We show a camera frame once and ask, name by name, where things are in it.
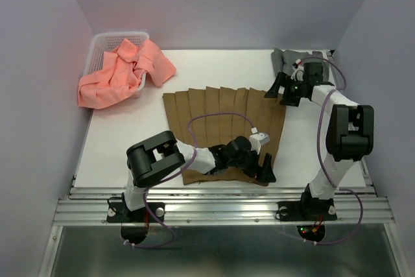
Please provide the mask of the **grey pleated skirt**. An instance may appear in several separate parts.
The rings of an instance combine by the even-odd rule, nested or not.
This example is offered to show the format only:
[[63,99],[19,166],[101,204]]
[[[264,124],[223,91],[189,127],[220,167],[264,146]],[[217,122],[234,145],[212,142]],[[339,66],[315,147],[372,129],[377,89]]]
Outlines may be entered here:
[[[278,75],[278,73],[283,72],[288,77],[291,77],[293,80],[296,79],[297,81],[303,81],[303,65],[300,65],[300,70],[297,72],[296,75],[294,75],[294,68],[292,67],[292,64],[295,63],[298,59],[304,59],[310,56],[317,56],[320,58],[324,58],[324,55],[319,51],[312,51],[309,52],[298,52],[298,51],[292,51],[292,50],[281,50],[275,48],[274,51],[271,53],[271,61],[272,61],[272,67],[273,71],[275,73],[275,76]],[[323,73],[322,73],[322,82],[330,82],[329,81],[329,64],[321,61],[319,59],[307,59],[304,61],[304,63],[309,62],[319,62],[323,67]]]

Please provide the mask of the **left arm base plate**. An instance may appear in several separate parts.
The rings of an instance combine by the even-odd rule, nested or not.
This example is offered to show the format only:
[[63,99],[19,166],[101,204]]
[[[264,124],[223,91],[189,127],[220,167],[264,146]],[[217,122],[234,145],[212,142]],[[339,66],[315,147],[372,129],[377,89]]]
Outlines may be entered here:
[[[164,203],[149,202],[148,206],[154,215],[161,221],[164,220]],[[130,211],[124,202],[110,202],[106,216],[107,223],[145,223],[147,221],[156,223],[156,220],[149,214],[146,207]]]

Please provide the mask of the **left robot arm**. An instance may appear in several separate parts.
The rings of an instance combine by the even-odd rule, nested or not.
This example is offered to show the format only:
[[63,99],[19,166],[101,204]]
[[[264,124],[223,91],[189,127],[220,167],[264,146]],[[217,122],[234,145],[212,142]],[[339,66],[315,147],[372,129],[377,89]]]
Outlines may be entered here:
[[170,130],[137,143],[126,152],[129,175],[122,196],[122,214],[129,221],[140,220],[144,215],[145,190],[180,167],[202,175],[218,175],[236,168],[261,184],[274,183],[272,155],[266,153],[263,163],[259,164],[261,148],[269,142],[268,134],[253,128],[248,138],[238,136],[225,145],[212,147],[184,143]]

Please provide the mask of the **tan brown skirt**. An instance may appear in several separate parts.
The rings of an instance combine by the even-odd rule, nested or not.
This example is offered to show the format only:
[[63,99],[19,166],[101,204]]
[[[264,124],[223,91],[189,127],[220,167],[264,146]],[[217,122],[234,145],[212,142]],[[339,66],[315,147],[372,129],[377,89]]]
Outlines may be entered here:
[[169,129],[178,140],[198,147],[225,145],[238,136],[248,138],[256,127],[270,138],[261,148],[259,164],[270,153],[274,166],[286,108],[264,95],[252,88],[206,87],[164,93],[162,98]]

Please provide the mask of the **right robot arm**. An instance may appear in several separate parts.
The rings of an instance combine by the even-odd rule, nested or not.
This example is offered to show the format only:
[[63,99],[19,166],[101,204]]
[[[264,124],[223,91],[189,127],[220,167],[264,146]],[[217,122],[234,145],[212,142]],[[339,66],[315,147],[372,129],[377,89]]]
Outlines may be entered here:
[[337,218],[334,205],[335,192],[354,163],[373,150],[374,108],[360,105],[345,97],[339,88],[323,78],[323,65],[319,58],[311,62],[297,60],[293,73],[279,72],[267,98],[275,98],[283,88],[280,103],[283,106],[299,106],[301,99],[309,99],[319,105],[320,117],[329,116],[326,133],[325,157],[317,153],[320,170],[307,184],[298,201],[281,201],[276,218],[289,221],[334,221]]

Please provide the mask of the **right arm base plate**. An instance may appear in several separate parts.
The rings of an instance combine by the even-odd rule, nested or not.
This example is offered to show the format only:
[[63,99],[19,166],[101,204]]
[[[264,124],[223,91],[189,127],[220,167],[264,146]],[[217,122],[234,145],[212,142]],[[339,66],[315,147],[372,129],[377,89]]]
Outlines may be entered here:
[[310,202],[280,201],[276,211],[276,219],[282,222],[336,221],[337,214],[334,202],[330,200],[312,199]]

